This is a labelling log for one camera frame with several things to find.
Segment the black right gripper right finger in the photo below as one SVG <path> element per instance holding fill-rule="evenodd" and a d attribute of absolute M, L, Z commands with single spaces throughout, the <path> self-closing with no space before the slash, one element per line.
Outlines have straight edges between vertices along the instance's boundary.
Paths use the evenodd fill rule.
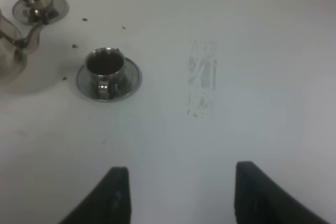
<path fill-rule="evenodd" d="M 239 224 L 327 223 L 249 161 L 236 164 L 234 211 Z"/>

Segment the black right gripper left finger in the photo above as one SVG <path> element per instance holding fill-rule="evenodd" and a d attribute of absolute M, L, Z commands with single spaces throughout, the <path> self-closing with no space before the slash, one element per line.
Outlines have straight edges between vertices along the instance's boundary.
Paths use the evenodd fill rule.
<path fill-rule="evenodd" d="M 131 193 L 126 167 L 111 168 L 61 223 L 130 223 Z"/>

